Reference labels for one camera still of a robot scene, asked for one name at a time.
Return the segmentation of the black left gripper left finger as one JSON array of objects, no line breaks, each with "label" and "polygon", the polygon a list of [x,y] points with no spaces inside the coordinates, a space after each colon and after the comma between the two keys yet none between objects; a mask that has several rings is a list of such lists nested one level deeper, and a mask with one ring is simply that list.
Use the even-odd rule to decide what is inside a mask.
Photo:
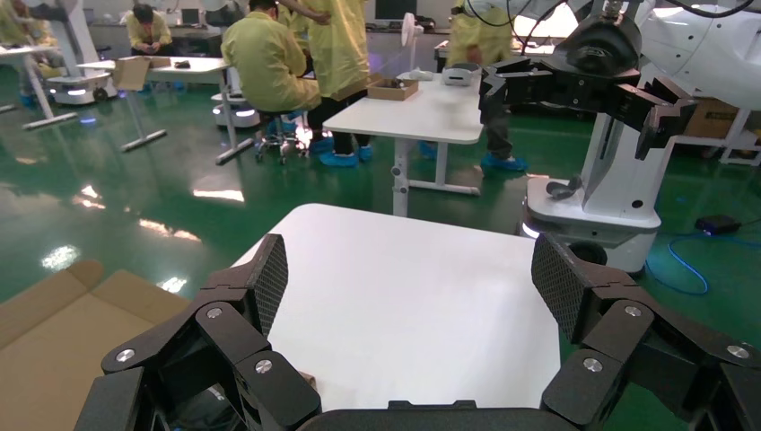
[{"label": "black left gripper left finger", "polygon": [[216,386],[249,430],[296,430],[322,406],[268,340],[288,277],[284,237],[267,234],[248,262],[214,272],[190,305],[115,347],[101,369],[142,369],[149,394],[169,417]]}]

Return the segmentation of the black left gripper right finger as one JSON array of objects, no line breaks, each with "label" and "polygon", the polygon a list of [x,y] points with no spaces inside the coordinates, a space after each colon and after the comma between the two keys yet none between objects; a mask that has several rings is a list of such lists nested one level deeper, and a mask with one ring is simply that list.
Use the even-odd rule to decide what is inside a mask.
[{"label": "black left gripper right finger", "polygon": [[760,353],[658,303],[624,271],[577,257],[555,236],[534,243],[531,278],[575,345],[540,406],[600,430],[628,385],[653,394],[693,430],[760,427]]}]

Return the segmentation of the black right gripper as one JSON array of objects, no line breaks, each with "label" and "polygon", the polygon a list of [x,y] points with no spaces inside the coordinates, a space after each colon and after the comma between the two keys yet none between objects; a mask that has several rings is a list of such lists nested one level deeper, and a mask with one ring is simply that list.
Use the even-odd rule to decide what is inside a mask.
[{"label": "black right gripper", "polygon": [[666,77],[638,83],[642,35],[634,20],[592,14],[551,56],[511,57],[481,67],[480,122],[487,126],[518,104],[551,103],[603,112],[615,90],[615,120],[639,133],[634,153],[644,161],[681,136],[697,100]]}]

